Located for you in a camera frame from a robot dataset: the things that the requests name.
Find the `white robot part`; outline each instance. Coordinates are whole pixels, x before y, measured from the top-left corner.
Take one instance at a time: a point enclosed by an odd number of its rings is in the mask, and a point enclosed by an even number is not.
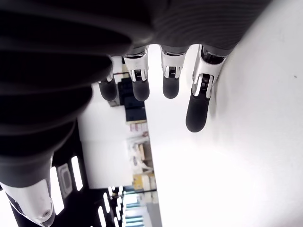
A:
[[[128,70],[128,73],[133,82],[136,82],[136,72],[140,71],[142,81],[147,80],[148,72],[148,46],[142,53],[135,55],[124,56],[124,61]]]
[[[161,48],[162,70],[165,78],[169,77],[169,68],[175,67],[175,78],[178,79],[183,69],[186,52],[181,54],[169,53]]]
[[[15,188],[0,183],[11,205],[24,217],[43,227],[54,221],[53,201],[45,179],[24,188]]]
[[[193,72],[192,93],[194,96],[199,95],[201,85],[204,82],[203,74],[208,74],[208,75],[210,75],[210,79],[207,82],[208,87],[207,87],[206,97],[210,98],[211,88],[219,77],[221,68],[225,62],[225,58],[219,64],[210,64],[202,59],[202,56],[201,56],[202,51],[203,51],[203,46],[199,45],[199,50],[197,53],[197,58],[196,58],[196,62],[195,62],[194,72]]]

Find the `fluorescent light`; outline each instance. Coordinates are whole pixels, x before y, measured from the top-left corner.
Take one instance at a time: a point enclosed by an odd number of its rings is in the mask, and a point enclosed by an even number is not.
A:
[[[124,204],[137,203],[138,202],[137,194],[129,194],[124,196]]]
[[[121,216],[120,216],[120,211],[119,211],[118,207],[116,207],[116,213],[117,213],[117,218],[120,221],[121,220]]]
[[[112,187],[108,187],[108,194],[109,194],[110,197],[113,196]]]
[[[104,199],[104,204],[105,204],[106,212],[109,213],[110,207],[109,207],[109,202],[108,202],[107,194],[106,193],[103,194],[103,199]]]
[[[138,221],[143,221],[143,218],[128,218],[127,220],[131,222],[138,222]]]
[[[138,215],[138,210],[127,210],[125,215],[127,217],[136,216],[136,215]]]
[[[122,193],[123,193],[123,186],[121,185],[121,186],[119,186],[118,195],[122,195]]]
[[[119,203],[118,200],[117,200],[117,205],[118,205],[119,211],[121,211],[121,204]]]
[[[55,213],[58,215],[64,209],[64,204],[61,196],[56,167],[51,168],[51,192],[53,208],[55,209]]]
[[[115,227],[119,227],[117,217],[114,217],[114,223],[115,223]]]
[[[106,227],[105,217],[103,213],[102,207],[99,207],[98,209],[99,219],[102,227]]]
[[[143,225],[143,222],[134,222],[134,223],[127,223],[126,227],[130,227],[130,226],[140,226]]]
[[[125,215],[122,215],[122,223],[126,223]]]
[[[81,188],[83,187],[83,183],[82,183],[82,179],[81,179],[81,173],[80,173],[79,162],[78,162],[77,156],[75,156],[71,159],[71,165],[72,165],[72,170],[74,172],[77,190],[80,191]]]

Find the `ceiling light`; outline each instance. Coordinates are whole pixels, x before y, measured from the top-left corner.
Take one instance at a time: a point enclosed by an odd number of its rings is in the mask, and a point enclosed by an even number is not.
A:
[[[64,209],[64,204],[61,196],[56,167],[51,168],[51,192],[53,208],[55,209],[55,213],[58,215]]]
[[[114,223],[115,223],[115,227],[119,227],[117,217],[114,217]]]
[[[119,203],[118,200],[117,200],[117,205],[118,205],[119,211],[121,211],[121,204]]]
[[[120,211],[119,211],[118,207],[116,207],[116,213],[117,213],[117,218],[120,221],[121,220],[121,216],[120,216]]]
[[[103,199],[104,199],[104,205],[105,205],[105,208],[106,208],[106,212],[109,213],[110,207],[109,207],[109,202],[108,202],[106,193],[103,194]]]
[[[125,219],[125,215],[124,214],[122,215],[122,222],[126,223],[126,219]]]
[[[113,196],[113,190],[112,190],[112,187],[108,187],[108,194],[110,197]]]
[[[127,223],[126,226],[127,227],[131,227],[131,226],[141,226],[144,225],[143,222],[134,222],[134,223]]]
[[[122,195],[123,194],[123,186],[119,186],[119,192],[118,192],[118,195]]]
[[[141,217],[141,218],[128,218],[127,220],[130,221],[130,222],[139,222],[139,221],[143,221],[143,217]]]
[[[83,187],[83,183],[82,183],[82,179],[81,179],[81,173],[80,173],[79,162],[78,162],[77,156],[75,156],[71,159],[71,165],[72,165],[72,170],[74,172],[77,190],[80,191],[81,188]]]
[[[102,227],[106,227],[105,217],[103,213],[102,207],[99,207],[98,209],[99,219]]]

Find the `white surface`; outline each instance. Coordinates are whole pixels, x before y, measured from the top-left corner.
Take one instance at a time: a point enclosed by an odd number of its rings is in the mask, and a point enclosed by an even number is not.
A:
[[[89,106],[78,118],[89,187],[132,185],[126,144],[130,131],[125,123],[124,106],[110,107],[98,84],[93,85],[93,91]]]
[[[202,132],[185,125],[197,47],[173,100],[162,93],[160,48],[149,48],[145,103],[164,227],[303,226],[303,1],[275,4],[227,59]],[[176,185],[198,191],[180,199]]]
[[[1,226],[18,227],[10,202],[4,191],[0,192],[0,221]]]

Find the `black fingertip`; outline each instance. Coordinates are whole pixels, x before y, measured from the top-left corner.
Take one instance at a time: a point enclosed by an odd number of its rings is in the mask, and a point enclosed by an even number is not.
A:
[[[179,93],[179,78],[166,78],[163,76],[163,94],[166,98],[172,99]]]
[[[110,82],[108,82],[107,80],[105,82],[101,82],[101,84],[99,84],[99,87],[101,95],[105,100],[112,101],[116,98],[117,88],[115,78],[113,78]]]
[[[200,92],[198,96],[191,93],[187,114],[186,126],[191,132],[201,131],[207,119],[209,98],[206,98],[205,93]]]
[[[138,101],[144,102],[150,96],[150,87],[148,84],[148,79],[145,81],[137,80],[133,82],[134,97]]]

